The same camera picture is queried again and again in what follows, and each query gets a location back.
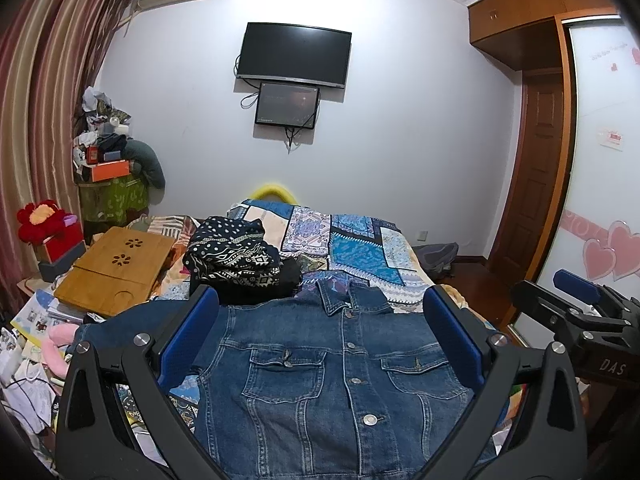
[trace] pink heart decal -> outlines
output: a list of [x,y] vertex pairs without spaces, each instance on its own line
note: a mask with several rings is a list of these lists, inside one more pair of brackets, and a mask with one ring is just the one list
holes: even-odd
[[628,225],[617,220],[609,228],[608,245],[616,253],[614,280],[640,270],[640,234],[631,234]]
[[584,243],[582,260],[587,269],[587,279],[592,282],[604,278],[614,269],[616,253],[608,247],[603,249],[599,241],[591,238]]

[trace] patchwork quilt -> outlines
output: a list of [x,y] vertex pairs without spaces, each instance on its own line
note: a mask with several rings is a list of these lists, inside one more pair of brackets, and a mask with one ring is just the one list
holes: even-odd
[[263,200],[245,200],[227,217],[259,218],[264,240],[281,256],[302,257],[308,272],[303,285],[322,278],[357,280],[379,287],[396,312],[421,312],[424,291],[433,285],[400,229],[379,218],[329,215]]

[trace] wall-mounted tv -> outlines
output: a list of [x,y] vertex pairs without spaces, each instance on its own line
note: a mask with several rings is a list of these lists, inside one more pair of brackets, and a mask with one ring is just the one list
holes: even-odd
[[344,88],[350,50],[350,32],[285,23],[248,23],[238,77]]

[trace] red box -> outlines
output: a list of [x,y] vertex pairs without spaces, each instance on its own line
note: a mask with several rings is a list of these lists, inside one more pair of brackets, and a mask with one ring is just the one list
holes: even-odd
[[116,178],[117,176],[126,176],[129,174],[128,160],[114,160],[113,162],[102,162],[91,168],[91,181],[99,182],[108,178]]
[[33,250],[39,262],[52,264],[82,241],[84,241],[82,226],[78,220],[57,235],[45,240],[42,245],[34,246]]

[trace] blue gripper pad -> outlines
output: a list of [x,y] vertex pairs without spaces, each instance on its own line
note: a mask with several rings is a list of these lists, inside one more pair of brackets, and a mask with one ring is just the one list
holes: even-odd
[[422,299],[424,318],[442,347],[449,364],[460,383],[477,394],[484,385],[482,357],[478,348],[467,335],[456,317],[451,313],[435,287],[430,287]]
[[568,270],[560,269],[554,274],[554,285],[587,305],[594,305],[600,301],[600,290],[597,285]]
[[158,377],[161,391],[168,394],[171,388],[182,384],[219,309],[218,295],[208,287],[162,352]]

